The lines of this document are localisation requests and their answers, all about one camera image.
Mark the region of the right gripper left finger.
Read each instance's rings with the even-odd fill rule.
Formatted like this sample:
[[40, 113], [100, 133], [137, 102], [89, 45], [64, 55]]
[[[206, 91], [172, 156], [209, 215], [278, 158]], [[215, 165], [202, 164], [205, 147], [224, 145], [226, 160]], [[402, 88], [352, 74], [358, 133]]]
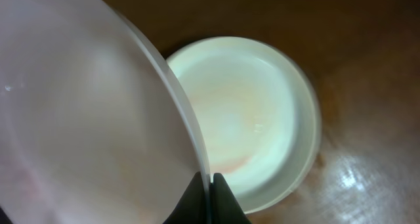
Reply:
[[194, 174], [175, 209], [163, 224], [206, 224], [207, 202], [201, 173]]

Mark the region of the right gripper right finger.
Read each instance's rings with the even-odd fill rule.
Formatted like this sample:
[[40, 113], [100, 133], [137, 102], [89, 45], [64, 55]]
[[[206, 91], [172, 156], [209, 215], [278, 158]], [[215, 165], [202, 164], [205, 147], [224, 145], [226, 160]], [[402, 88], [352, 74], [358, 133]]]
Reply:
[[221, 173], [213, 175], [210, 197], [212, 224], [251, 224]]

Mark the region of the cream plate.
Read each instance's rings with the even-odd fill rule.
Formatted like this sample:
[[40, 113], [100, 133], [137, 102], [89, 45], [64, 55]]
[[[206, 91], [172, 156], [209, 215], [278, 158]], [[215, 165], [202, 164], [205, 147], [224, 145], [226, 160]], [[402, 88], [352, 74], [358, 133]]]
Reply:
[[211, 175], [223, 175], [244, 213], [277, 204], [302, 183], [322, 119], [313, 87], [287, 55], [224, 36], [193, 42], [167, 63], [198, 120]]

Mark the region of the pink plate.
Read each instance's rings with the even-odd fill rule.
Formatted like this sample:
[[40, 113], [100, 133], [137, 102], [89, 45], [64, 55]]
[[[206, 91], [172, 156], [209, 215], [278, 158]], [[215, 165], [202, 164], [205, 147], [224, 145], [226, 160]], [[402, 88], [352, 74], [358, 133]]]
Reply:
[[1, 0], [1, 208], [13, 223], [162, 223], [209, 163], [159, 51], [102, 0]]

